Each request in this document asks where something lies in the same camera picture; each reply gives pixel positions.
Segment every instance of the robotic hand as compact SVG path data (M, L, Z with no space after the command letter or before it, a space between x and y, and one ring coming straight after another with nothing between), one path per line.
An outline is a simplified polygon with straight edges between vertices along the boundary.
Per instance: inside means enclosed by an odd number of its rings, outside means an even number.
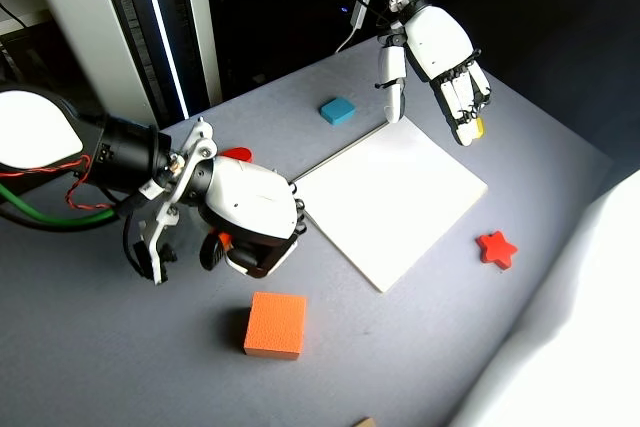
M174 151L171 138L154 127L81 116L61 97L39 89L0 89L0 170L13 171L9 175L42 171L69 165L81 154L91 160L86 171L77 167L84 182L128 194L112 207L117 216L130 216L158 200L154 215L141 222L141 240L134 245L134 267L156 284L167 279L165 263L176 260L159 241L167 227L178 223L179 203L196 207L212 228L200 253L208 270L224 257L243 274L265 277L306 230L295 186L263 167L217 156L213 128L202 118Z
M357 10L366 7L360 5ZM420 80L433 88L455 139L470 145L484 133L479 113L491 94L476 62L480 51L473 49L460 24L430 0L389 0L389 10L396 20L379 37L383 47L376 84L386 94L387 120L397 122L404 115L406 54Z

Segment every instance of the orange block top face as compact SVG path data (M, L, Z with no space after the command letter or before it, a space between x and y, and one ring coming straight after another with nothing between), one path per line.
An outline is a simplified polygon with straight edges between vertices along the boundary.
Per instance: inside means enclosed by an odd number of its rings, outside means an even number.
M299 295L253 294L244 349L249 355L297 359L302 352L307 300Z

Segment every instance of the led light strip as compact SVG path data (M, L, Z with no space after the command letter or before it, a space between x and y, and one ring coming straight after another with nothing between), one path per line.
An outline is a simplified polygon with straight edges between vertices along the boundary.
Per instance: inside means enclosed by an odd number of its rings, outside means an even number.
M176 70L176 64L173 61L173 54L171 53L171 46L169 45L169 38L167 37L167 31L164 28L164 20L162 19L162 12L160 12L160 4L158 0L151 0L153 5L153 11L158 19L158 28L160 29L160 37L162 38L162 45L164 46L167 60L169 61L169 70L171 70L171 76L173 77L173 83L176 86L176 93L178 94L178 100L180 101L180 107L182 108L182 115L185 119L189 118L189 111L187 110L187 104L182 95L182 86L180 85L180 79L178 78L178 71Z

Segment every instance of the blue block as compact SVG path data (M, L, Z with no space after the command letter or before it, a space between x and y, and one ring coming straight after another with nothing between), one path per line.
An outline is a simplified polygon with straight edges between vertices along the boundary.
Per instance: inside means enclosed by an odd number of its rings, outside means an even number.
M331 102L324 104L320 108L320 115L322 115L322 117L324 117L324 119L331 125L339 125L345 120L353 117L353 114L355 113L355 106L342 97L333 99Z

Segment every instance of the star-shaped block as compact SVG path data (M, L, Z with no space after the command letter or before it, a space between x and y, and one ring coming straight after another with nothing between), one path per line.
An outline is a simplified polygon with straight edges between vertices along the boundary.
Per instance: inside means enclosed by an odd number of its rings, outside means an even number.
M515 245L507 242L502 232L498 230L490 235L481 235L476 239L476 242L482 248L483 262L493 262L502 270L507 270L511 267L511 256L518 249Z

